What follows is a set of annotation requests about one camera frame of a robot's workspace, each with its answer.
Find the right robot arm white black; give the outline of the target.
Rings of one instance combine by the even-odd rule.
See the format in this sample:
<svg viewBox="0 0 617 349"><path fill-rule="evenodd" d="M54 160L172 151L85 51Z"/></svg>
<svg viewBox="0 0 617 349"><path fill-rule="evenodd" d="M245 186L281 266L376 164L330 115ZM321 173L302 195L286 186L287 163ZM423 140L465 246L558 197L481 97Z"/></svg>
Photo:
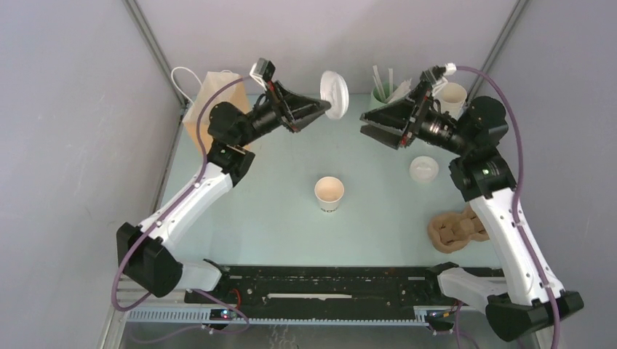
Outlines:
<svg viewBox="0 0 617 349"><path fill-rule="evenodd" d="M439 82L448 70L424 71L405 97L364 112L361 133L394 149L414 140L450 151L451 179L484 225L501 263L505 284L476 277L448 262L428 271L424 297L441 304L453 298L483 313L503 341L552 328L558 346L560 323L584 307L581 295L568 291L552 272L525 221L520 205L522 175L513 175L498 144L514 124L503 95L475 97L459 117L435 104Z"/></svg>

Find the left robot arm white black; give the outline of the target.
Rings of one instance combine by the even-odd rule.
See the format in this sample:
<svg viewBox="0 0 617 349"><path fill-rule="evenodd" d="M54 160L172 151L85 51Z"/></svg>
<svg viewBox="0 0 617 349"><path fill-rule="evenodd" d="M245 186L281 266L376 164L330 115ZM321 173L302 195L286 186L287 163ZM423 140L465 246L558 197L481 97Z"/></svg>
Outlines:
<svg viewBox="0 0 617 349"><path fill-rule="evenodd" d="M247 174L255 154L246 145L278 127L292 133L306 128L331 109L327 100L298 95L279 81L269 81L265 102L244 113L229 102L214 105L208 133L212 145L197 173L159 211L116 233L119 270L146 290L164 297L175 289L199 289L211 302L222 302L230 283L215 262L181 262L175 255L196 220Z"/></svg>

